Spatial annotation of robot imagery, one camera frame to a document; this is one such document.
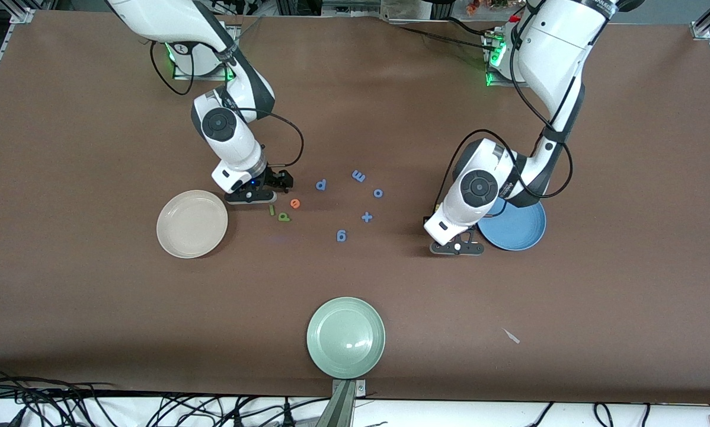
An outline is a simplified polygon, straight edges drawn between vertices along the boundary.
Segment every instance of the cable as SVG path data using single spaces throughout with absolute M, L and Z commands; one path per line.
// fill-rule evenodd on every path
M 467 26 L 467 25 L 464 24 L 463 21 L 461 21 L 460 19 L 455 19 L 455 18 L 452 17 L 452 16 L 446 17 L 445 20 L 446 20 L 446 21 L 450 21 L 450 22 L 455 22 L 455 24 L 460 25 L 460 27 L 463 28 L 464 30 L 466 30 L 466 31 L 468 31 L 469 33 L 472 33 L 472 34 L 476 34 L 477 36 L 483 36 L 486 31 L 490 31 L 490 30 L 495 29 L 495 27 L 491 27 L 491 28 L 487 28 L 486 30 L 474 30 L 474 28 L 471 28 L 471 27 Z
M 598 406 L 602 406 L 603 408 L 605 408 L 605 413 L 607 413 L 607 424 L 605 424 L 602 421 L 602 418 L 600 418 L 600 416 L 598 415 L 598 413 L 597 413 Z M 610 416 L 610 410 L 607 408 L 607 405 L 605 403 L 593 403 L 593 413 L 594 413 L 594 418 L 597 419 L 597 422 L 599 422 L 600 425 L 602 425 L 602 427 L 613 427 L 613 417 Z
M 97 394 L 94 392 L 94 387 L 92 387 L 92 386 L 90 385 L 90 386 L 89 386 L 89 391 L 92 392 L 92 399 L 94 399 L 94 401 L 97 403 L 97 406 L 100 408 L 101 413 L 103 413 L 103 415 L 105 416 L 105 418 L 108 419 L 108 421 L 110 422 L 110 424 L 111 424 L 113 427 L 117 427 L 116 422 L 113 421 L 112 418 L 110 418 L 110 414 L 108 414 L 108 411 L 106 411 L 105 408 L 103 408 L 103 405 L 100 403 L 100 400 L 97 398 Z
M 174 94 L 181 95 L 181 96 L 189 94 L 189 91 L 192 90 L 192 84 L 194 83 L 194 52 L 193 51 L 189 52 L 189 58 L 192 62 L 192 76 L 189 77 L 189 86 L 187 86 L 187 90 L 185 92 L 179 92 L 178 90 L 174 89 L 174 87 L 171 86 L 171 84 L 169 84 L 168 81 L 165 80 L 163 75 L 160 74 L 160 70 L 158 70 L 158 65 L 155 64 L 155 54 L 154 54 L 155 43 L 157 43 L 157 42 L 154 40 L 152 40 L 149 43 L 149 60 L 150 60 L 150 62 L 152 62 L 152 67 L 155 68 L 155 72 L 158 74 L 158 78 L 160 78 L 160 80 L 163 83 L 165 83 L 165 86 L 168 86 L 168 89 L 170 89 L 171 92 L 173 92 Z
M 223 68 L 225 70 L 225 76 L 226 76 L 225 80 L 224 80 L 224 92 L 226 95 L 228 95 L 228 97 L 230 97 L 231 95 L 228 94 L 228 68 L 226 67 L 225 64 L 223 65 Z M 222 104 L 223 104 L 223 106 L 225 106 L 226 108 L 229 108 L 232 111 L 255 111 L 255 113 L 266 114 L 266 116 L 271 116 L 274 119 L 281 120 L 282 122 L 286 123 L 287 125 L 290 125 L 292 127 L 292 129 L 294 129 L 298 133 L 298 135 L 300 135 L 300 152 L 298 153 L 298 156 L 295 157 L 295 159 L 289 163 L 271 164 L 271 165 L 268 165 L 269 167 L 282 167 L 282 168 L 283 167 L 290 167 L 291 165 L 295 165 L 295 163 L 297 163 L 300 160 L 300 157 L 303 156 L 303 151 L 305 151 L 305 137 L 303 135 L 303 132 L 300 130 L 300 128 L 296 124 L 291 122 L 289 119 L 285 119 L 284 117 L 281 117 L 278 114 L 274 114 L 274 113 L 271 113 L 270 111 L 265 111 L 262 109 L 250 108 L 250 107 L 231 108 L 230 106 L 226 106 L 225 103 L 223 103 L 223 102 L 222 102 Z M 244 120 L 243 114 L 239 114 L 239 118 Z
M 76 397 L 79 400 L 79 403 L 76 404 L 76 407 L 78 407 L 79 411 L 81 411 L 82 415 L 84 415 L 84 417 L 86 417 L 87 421 L 90 422 L 92 427 L 94 426 L 94 424 L 93 424 L 93 422 L 91 422 L 91 419 L 89 416 L 89 410 L 87 410 L 86 404 L 84 403 L 84 398 L 81 396 L 81 393 L 79 392 L 79 391 L 81 391 L 81 389 L 79 389 L 78 386 L 83 385 L 83 386 L 89 387 L 92 397 L 95 399 L 95 401 L 97 401 L 97 404 L 100 405 L 100 401 L 97 399 L 97 395 L 95 395 L 94 387 L 92 386 L 92 384 L 106 384 L 106 383 L 68 383 L 66 381 L 50 380 L 47 378 L 40 378 L 40 377 L 27 377 L 27 376 L 14 377 L 14 376 L 10 376 L 10 375 L 5 376 L 4 372 L 2 372 L 2 371 L 0 371 L 0 375 L 3 375 L 3 378 L 0 378 L 0 383 L 5 382 L 5 381 L 11 381 L 14 384 L 21 386 L 21 387 L 22 387 L 22 385 L 20 384 L 21 382 L 24 382 L 24 383 L 41 382 L 41 383 L 46 383 L 46 384 L 54 384 L 54 385 L 60 385 L 63 387 L 67 387 L 68 390 L 73 391 L 73 393 L 76 395 Z M 112 419 L 110 419 L 110 416 L 108 415 L 107 411 L 105 411 L 105 408 L 101 407 L 101 405 L 100 405 L 100 410 L 108 418 L 108 421 L 110 421 L 114 427 L 117 427 L 117 425 L 112 421 Z
M 328 397 L 322 397 L 322 398 L 320 398 L 320 399 L 308 400 L 307 402 L 298 403 L 297 405 L 290 406 L 288 410 L 283 410 L 283 411 L 281 411 L 280 413 L 277 413 L 276 415 L 274 415 L 274 416 L 272 416 L 271 418 L 267 419 L 265 422 L 261 423 L 261 424 L 258 425 L 257 427 L 265 427 L 266 425 L 269 424 L 269 422 L 273 421 L 273 420 L 276 419 L 277 417 L 282 416 L 282 415 L 284 415 L 284 414 L 287 413 L 287 412 L 290 412 L 290 413 L 291 413 L 293 410 L 295 410 L 296 408 L 299 408 L 300 406 L 309 405 L 310 403 L 322 402 L 322 401 L 324 401 L 324 400 L 329 400 L 329 398 L 328 398 Z
M 642 424 L 640 424 L 641 427 L 645 427 L 648 416 L 650 416 L 650 403 L 645 403 L 645 415 L 642 416 Z
M 282 122 L 286 123 L 287 125 L 290 125 L 294 130 L 296 130 L 298 135 L 300 135 L 300 152 L 298 153 L 298 156 L 295 157 L 295 159 L 289 163 L 273 164 L 273 165 L 269 165 L 269 167 L 290 167 L 291 165 L 298 162 L 298 160 L 300 160 L 300 157 L 303 156 L 303 151 L 305 151 L 305 137 L 303 136 L 303 132 L 300 130 L 300 128 L 296 124 L 292 123 L 290 120 L 285 119 L 284 117 L 281 117 L 278 114 L 271 113 L 270 111 L 264 111 L 262 109 L 257 109 L 257 108 L 238 107 L 238 108 L 234 108 L 232 110 L 233 111 L 255 111 L 256 113 L 266 114 L 266 116 L 271 116 L 274 119 L 279 119 Z
M 546 3 L 546 2 L 547 2 L 547 0 L 542 0 L 542 3 L 539 5 L 539 7 L 542 7 L 542 5 L 544 5 L 544 3 Z M 514 43 L 513 43 L 514 46 L 512 47 L 512 49 L 510 49 L 510 60 L 508 62 L 509 66 L 510 66 L 510 80 L 513 81 L 513 87 L 515 87 L 516 92 L 518 92 L 518 96 L 521 98 L 521 100 L 523 100 L 523 103 L 526 104 L 526 106 L 532 111 L 532 113 L 534 113 L 535 116 L 537 116 L 539 118 L 539 120 L 542 120 L 542 123 L 544 123 L 548 129 L 555 130 L 552 127 L 552 123 L 550 123 L 550 121 L 548 119 L 546 119 L 545 116 L 543 116 L 542 113 L 540 113 L 539 110 L 537 110 L 537 108 L 534 108 L 534 105 L 532 105 L 532 103 L 529 102 L 529 100 L 523 94 L 523 91 L 521 90 L 521 86 L 518 84 L 518 81 L 516 80 L 516 73 L 515 73 L 514 66 L 513 66 L 514 65 L 514 57 L 516 55 L 516 50 L 517 50 L 517 48 L 516 48 L 517 42 L 520 40 L 521 36 L 523 35 L 524 30 L 526 29 L 526 25 L 529 25 L 529 22 L 531 22 L 534 15 L 535 15 L 534 13 L 529 14 L 529 17 L 526 19 L 526 21 L 523 22 L 523 25 L 521 26 L 520 31 L 516 31 L 516 29 L 518 28 L 518 24 L 516 24 L 516 26 L 513 27 L 513 31 L 511 32 L 511 34 L 513 34 L 513 33 L 517 34 L 516 35 L 517 40 L 514 40 Z
M 487 133 L 492 135 L 493 137 L 497 138 L 498 141 L 500 141 L 500 144 L 503 144 L 505 149 L 507 150 L 507 153 L 510 156 L 510 160 L 513 161 L 514 159 L 514 154 L 513 150 L 510 149 L 510 146 L 505 142 L 504 139 L 500 135 L 497 135 L 495 132 L 492 132 L 491 130 L 485 130 Z M 566 177 L 566 181 L 562 184 L 560 189 L 555 190 L 554 192 L 550 193 L 549 195 L 538 195 L 532 189 L 529 188 L 529 186 L 526 185 L 526 183 L 523 181 L 523 178 L 521 178 L 521 171 L 518 170 L 518 167 L 516 166 L 516 163 L 513 162 L 513 170 L 516 171 L 516 174 L 518 175 L 518 182 L 521 184 L 521 187 L 523 187 L 523 190 L 525 192 L 528 192 L 531 197 L 536 197 L 536 198 L 550 198 L 550 197 L 555 197 L 558 194 L 561 194 L 566 187 L 568 186 L 569 183 L 571 183 L 571 178 L 574 176 L 574 157 L 571 156 L 571 150 L 568 149 L 567 144 L 561 144 L 561 143 L 556 143 L 560 146 L 563 146 L 563 150 L 566 152 L 566 156 L 568 157 L 568 176 Z
M 195 394 L 188 394 L 188 395 L 186 395 L 186 397 L 184 398 L 184 402 L 186 402 L 187 400 L 191 400 L 191 399 L 193 399 L 193 398 L 195 398 L 195 397 L 197 397 L 197 395 L 195 395 Z M 152 417 L 149 419 L 149 421 L 147 422 L 147 424 L 145 424 L 145 427 L 157 427 L 157 425 L 160 423 L 160 421 L 162 421 L 163 419 L 165 419 L 165 416 L 167 416 L 169 413 L 171 413 L 171 411 L 173 411 L 174 409 L 178 408 L 178 405 L 174 405 L 173 408 L 168 409 L 167 411 L 163 412 L 162 415 L 160 415 L 160 411 L 161 411 L 161 410 L 165 410 L 165 408 L 167 408 L 168 405 L 165 405 L 165 406 L 160 407 L 160 408 L 158 409 L 158 411 L 157 411 L 155 414 L 152 415 Z
M 547 412 L 550 411 L 550 408 L 552 408 L 553 405 L 555 405 L 555 402 L 548 403 L 544 410 L 542 410 L 542 413 L 539 414 L 539 418 L 534 421 L 534 424 L 529 424 L 529 427 L 538 427 L 539 424 L 542 423 L 542 420 L 545 419 L 545 415 L 547 415 Z
M 435 39 L 437 39 L 437 40 L 445 40 L 445 41 L 448 41 L 448 42 L 458 43 L 458 44 L 461 44 L 461 45 L 478 47 L 479 49 L 495 50 L 495 48 L 492 47 L 492 46 L 484 46 L 484 45 L 480 45 L 480 44 L 478 44 L 478 43 L 470 43 L 470 42 L 466 42 L 466 41 L 463 41 L 463 40 L 453 39 L 452 37 L 440 36 L 439 34 L 429 33 L 429 32 L 421 31 L 421 30 L 414 30 L 414 29 L 412 29 L 412 28 L 407 28 L 407 27 L 399 27 L 399 28 L 401 28 L 402 30 L 406 30 L 406 31 L 412 32 L 412 33 L 423 34 L 424 36 L 433 37 L 433 38 L 435 38 Z
M 186 421 L 187 418 L 193 415 L 198 415 L 198 416 L 208 416 L 212 419 L 213 424 L 215 424 L 215 417 L 212 416 L 212 414 L 206 414 L 206 413 L 201 413 L 201 414 L 195 414 L 198 410 L 201 408 L 204 408 L 208 403 L 215 402 L 215 400 L 220 400 L 219 396 L 212 397 L 204 402 L 202 402 L 198 407 L 194 408 L 190 413 L 184 414 L 179 417 L 178 422 L 176 422 L 176 425 L 174 427 L 179 427 L 179 425 L 182 424 L 182 422 Z
M 168 397 L 167 394 L 163 394 L 163 395 L 161 395 L 161 397 L 162 397 L 163 400 L 168 399 L 168 400 L 171 401 L 171 403 L 176 403 L 177 406 L 184 406 L 184 407 L 186 407 L 186 408 L 189 408 L 190 410 L 199 410 L 199 412 L 201 412 L 201 413 L 206 413 L 206 414 L 209 414 L 209 415 L 212 415 L 212 416 L 217 416 L 215 413 L 212 413 L 211 411 L 208 411 L 208 410 L 200 410 L 199 408 L 196 408 L 195 406 L 192 406 L 192 405 L 187 404 L 187 403 L 186 403 L 186 402 L 187 402 L 186 400 L 184 400 L 184 402 L 181 402 L 181 401 L 179 401 L 179 400 L 174 399 L 173 397 Z
M 442 178 L 442 185 L 439 187 L 439 192 L 437 194 L 436 200 L 434 200 L 434 205 L 431 207 L 431 212 L 434 213 L 434 208 L 439 204 L 439 198 L 442 196 L 442 190 L 444 190 L 444 184 L 447 182 L 447 175 L 450 173 L 450 170 L 452 169 L 452 165 L 455 162 L 455 157 L 458 156 L 458 152 L 460 152 L 461 147 L 466 144 L 466 141 L 468 141 L 469 138 L 472 136 L 476 135 L 477 133 L 488 133 L 489 135 L 495 137 L 498 141 L 500 141 L 500 144 L 502 144 L 508 155 L 510 156 L 510 161 L 513 163 L 513 170 L 515 171 L 518 179 L 518 184 L 521 184 L 521 187 L 523 187 L 523 190 L 525 192 L 528 192 L 531 197 L 536 197 L 536 198 L 550 198 L 550 197 L 555 197 L 558 194 L 561 194 L 566 187 L 571 183 L 571 178 L 574 176 L 574 158 L 571 156 L 571 150 L 568 149 L 567 144 L 559 144 L 560 146 L 563 146 L 564 151 L 566 152 L 566 155 L 568 157 L 568 176 L 566 177 L 566 181 L 562 184 L 560 189 L 556 190 L 555 192 L 550 193 L 549 195 L 538 195 L 536 194 L 532 189 L 529 188 L 529 186 L 526 185 L 526 183 L 523 181 L 523 178 L 521 178 L 521 171 L 518 170 L 518 166 L 516 165 L 515 162 L 515 155 L 513 153 L 513 150 L 510 149 L 510 145 L 505 142 L 505 140 L 500 136 L 497 135 L 495 132 L 492 132 L 489 129 L 477 129 L 474 130 L 473 132 L 469 133 L 466 135 L 465 138 L 460 142 L 460 145 L 458 145 L 458 148 L 455 149 L 455 153 L 453 153 L 452 158 L 450 158 L 450 164 L 447 165 L 447 170 L 444 172 L 444 178 Z
M 57 403 L 56 403 L 54 400 L 49 399 L 48 397 L 46 397 L 46 395 L 44 395 L 41 391 L 35 391 L 35 390 L 32 390 L 32 389 L 30 389 L 30 388 L 26 388 L 26 387 L 23 387 L 23 386 L 14 386 L 14 385 L 7 385 L 7 384 L 0 384 L 0 389 L 4 389 L 4 390 L 17 390 L 17 391 L 23 392 L 23 393 L 24 393 L 23 396 L 24 396 L 24 405 L 25 405 L 25 407 L 28 408 L 31 412 L 35 413 L 38 417 L 40 417 L 40 419 L 43 419 L 44 422 L 49 422 L 49 420 L 46 419 L 46 417 L 44 416 L 44 414 L 41 413 L 41 410 L 39 409 L 39 406 L 38 406 L 38 401 L 33 401 L 33 403 L 37 406 L 37 408 L 33 408 L 33 407 L 29 404 L 29 401 L 28 401 L 28 400 L 25 400 L 25 395 L 28 394 L 28 395 L 30 395 L 31 397 L 35 398 L 35 399 L 36 399 L 36 398 L 40 398 L 40 400 L 43 401 L 43 403 L 48 403 L 49 405 L 51 405 L 51 406 L 57 411 L 57 413 L 59 414 L 60 418 L 66 420 L 66 422 L 68 423 L 68 425 L 76 426 L 75 420 L 74 420 L 74 419 L 71 419 L 71 417 L 68 416 L 68 414 L 65 413 L 65 411 L 63 411 L 62 408 L 60 408 L 60 406 L 57 405 Z
M 460 152 L 460 149 L 463 148 L 464 144 L 466 144 L 466 141 L 468 141 L 469 138 L 471 138 L 472 136 L 474 136 L 480 132 L 489 132 L 489 130 L 477 129 L 477 130 L 474 130 L 473 132 L 469 133 L 460 142 L 460 145 L 458 145 L 458 148 L 455 149 L 455 153 L 452 154 L 452 158 L 450 158 L 450 164 L 447 165 L 447 170 L 444 171 L 444 178 L 442 178 L 442 185 L 439 186 L 439 192 L 437 193 L 437 198 L 436 198 L 436 200 L 434 200 L 434 204 L 431 206 L 431 213 L 432 214 L 434 213 L 434 209 L 436 209 L 436 206 L 439 205 L 439 198 L 442 196 L 442 190 L 444 190 L 444 184 L 445 184 L 445 182 L 447 182 L 447 175 L 450 173 L 450 170 L 452 169 L 452 164 L 455 162 L 455 156 L 458 156 L 458 152 Z
M 494 217 L 496 217 L 496 216 L 500 216 L 500 215 L 502 215 L 502 213 L 505 211 L 505 208 L 507 208 L 507 200 L 504 201 L 504 203 L 503 203 L 503 205 L 502 205 L 502 209 L 501 209 L 498 213 L 494 213 L 494 214 L 491 214 L 491 215 L 485 215 L 484 217 L 485 217 L 485 218 L 494 218 Z
M 247 399 L 243 400 L 242 402 L 239 402 L 239 400 L 241 399 L 241 397 L 237 397 L 237 398 L 236 398 L 236 403 L 234 403 L 234 408 L 233 408 L 233 410 L 229 411 L 229 413 L 226 414 L 225 416 L 220 417 L 220 419 L 219 419 L 217 422 L 215 422 L 215 424 L 213 424 L 213 427 L 221 427 L 222 425 L 226 424 L 226 423 L 228 422 L 228 420 L 230 420 L 230 419 L 232 419 L 232 418 L 234 418 L 234 417 L 236 417 L 236 416 L 239 416 L 239 411 L 240 411 L 244 406 L 246 406 L 247 403 L 249 403 L 249 402 L 251 402 L 251 401 L 253 401 L 253 400 L 255 400 L 255 399 L 259 398 L 259 397 L 260 397 L 260 396 L 249 396 L 249 397 L 247 397 Z
M 269 406 L 268 408 L 265 408 L 264 410 L 254 411 L 253 413 L 246 413 L 246 414 L 244 414 L 244 415 L 242 415 L 242 416 L 237 416 L 237 417 L 234 417 L 234 418 L 239 418 L 239 419 L 242 419 L 242 418 L 249 418 L 250 416 L 255 416 L 255 415 L 258 415 L 258 414 L 261 414 L 261 413 L 264 413 L 264 412 L 268 412 L 269 410 L 276 410 L 276 409 L 283 410 L 283 409 L 284 409 L 284 406 L 282 406 L 282 405 Z

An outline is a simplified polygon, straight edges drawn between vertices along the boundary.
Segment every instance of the robotic arm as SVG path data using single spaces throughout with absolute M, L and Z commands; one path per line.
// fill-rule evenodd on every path
M 179 43 L 192 54 L 198 43 L 215 51 L 234 78 L 197 97 L 192 122 L 220 158 L 212 178 L 226 192 L 228 203 L 269 203 L 277 187 L 288 192 L 293 179 L 286 171 L 273 173 L 263 148 L 247 123 L 273 109 L 271 85 L 250 65 L 233 38 L 202 3 L 192 0 L 109 0 L 108 5 L 133 32 L 160 43 Z
M 504 46 L 509 49 L 491 66 L 505 78 L 526 81 L 551 118 L 531 157 L 486 138 L 466 147 L 453 171 L 455 182 L 424 224 L 436 240 L 432 252 L 462 253 L 465 243 L 459 235 L 487 214 L 497 197 L 522 208 L 545 194 L 584 98 L 582 68 L 594 41 L 618 10 L 615 3 L 529 0 L 522 21 L 506 24 Z

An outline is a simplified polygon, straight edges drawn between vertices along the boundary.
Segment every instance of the cream plate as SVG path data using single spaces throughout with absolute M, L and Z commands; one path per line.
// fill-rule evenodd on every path
M 228 212 L 222 200 L 191 190 L 171 199 L 160 211 L 158 241 L 174 257 L 194 259 L 218 246 L 227 227 Z

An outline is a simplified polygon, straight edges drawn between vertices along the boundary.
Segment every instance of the brown table surface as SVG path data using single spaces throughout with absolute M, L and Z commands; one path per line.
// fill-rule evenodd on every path
M 182 260 L 155 221 L 179 192 L 218 190 L 189 119 L 215 82 L 171 94 L 113 14 L 40 11 L 16 28 L 0 67 L 1 368 L 323 395 L 306 325 L 352 295 L 386 324 L 366 376 L 378 397 L 710 402 L 708 43 L 682 26 L 608 27 L 545 237 L 482 257 L 429 254 L 422 217 L 467 133 L 528 152 L 541 124 L 513 89 L 485 86 L 479 51 L 368 18 L 263 19 L 241 46 L 305 132 L 276 202 L 292 221 L 230 206 L 222 245 Z M 295 156 L 285 125 L 250 127 L 271 162 Z

